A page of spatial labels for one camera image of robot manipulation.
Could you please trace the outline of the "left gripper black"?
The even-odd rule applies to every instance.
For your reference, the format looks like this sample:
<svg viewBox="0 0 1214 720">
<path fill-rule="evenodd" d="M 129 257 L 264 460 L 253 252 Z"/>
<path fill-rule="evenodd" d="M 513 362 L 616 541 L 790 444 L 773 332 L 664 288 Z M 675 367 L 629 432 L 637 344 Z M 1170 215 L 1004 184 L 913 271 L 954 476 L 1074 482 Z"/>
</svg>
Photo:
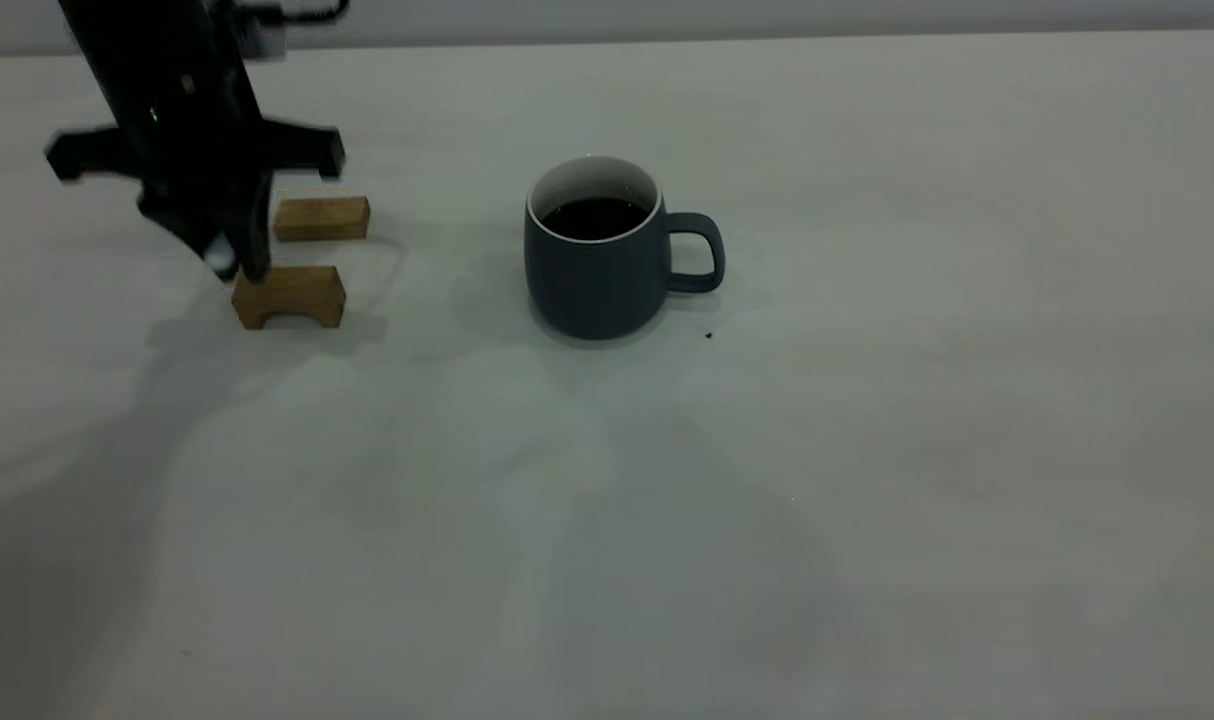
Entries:
<svg viewBox="0 0 1214 720">
<path fill-rule="evenodd" d="M 272 176 L 311 170 L 339 178 L 345 146 L 336 127 L 301 126 L 261 113 L 246 70 L 95 70 L 113 124 L 63 129 L 45 158 L 59 181 L 121 176 L 144 182 L 137 208 L 182 242 L 208 270 L 237 270 L 261 283 L 272 270 Z M 163 195 L 228 188 L 237 195 L 237 254 L 206 210 Z"/>
</svg>

